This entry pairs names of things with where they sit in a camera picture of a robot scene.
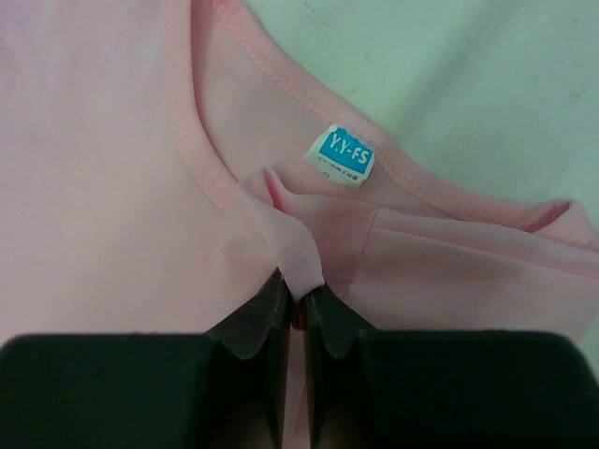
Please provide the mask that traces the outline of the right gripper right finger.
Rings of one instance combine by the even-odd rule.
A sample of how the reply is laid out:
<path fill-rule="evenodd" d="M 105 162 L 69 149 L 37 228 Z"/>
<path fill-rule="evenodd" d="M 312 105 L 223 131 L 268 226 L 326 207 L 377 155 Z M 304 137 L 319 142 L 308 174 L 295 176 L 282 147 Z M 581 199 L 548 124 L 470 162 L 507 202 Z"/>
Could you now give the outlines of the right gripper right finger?
<path fill-rule="evenodd" d="M 598 383 L 567 338 L 380 330 L 327 286 L 299 303 L 314 448 L 594 448 Z"/>

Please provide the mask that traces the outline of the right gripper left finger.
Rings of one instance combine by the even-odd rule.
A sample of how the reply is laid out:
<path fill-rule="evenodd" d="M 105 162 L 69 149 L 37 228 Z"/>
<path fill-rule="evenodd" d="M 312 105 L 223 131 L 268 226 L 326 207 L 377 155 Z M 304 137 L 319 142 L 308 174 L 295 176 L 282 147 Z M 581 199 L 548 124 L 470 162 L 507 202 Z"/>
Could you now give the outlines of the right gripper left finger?
<path fill-rule="evenodd" d="M 1 349 L 5 448 L 279 448 L 280 273 L 204 333 L 28 334 Z"/>

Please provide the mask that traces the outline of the pink t shirt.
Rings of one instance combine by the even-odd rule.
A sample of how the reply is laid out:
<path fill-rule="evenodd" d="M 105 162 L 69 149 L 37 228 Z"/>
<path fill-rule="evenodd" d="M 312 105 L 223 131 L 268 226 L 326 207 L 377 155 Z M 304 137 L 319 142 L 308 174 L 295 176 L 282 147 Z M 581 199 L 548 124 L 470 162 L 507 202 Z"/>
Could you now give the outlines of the pink t shirt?
<path fill-rule="evenodd" d="M 243 2 L 2 3 L 1 349 L 204 333 L 276 272 L 291 297 L 279 448 L 314 448 L 299 305 L 319 287 L 380 330 L 576 346 L 598 315 L 580 203 L 435 176 Z"/>

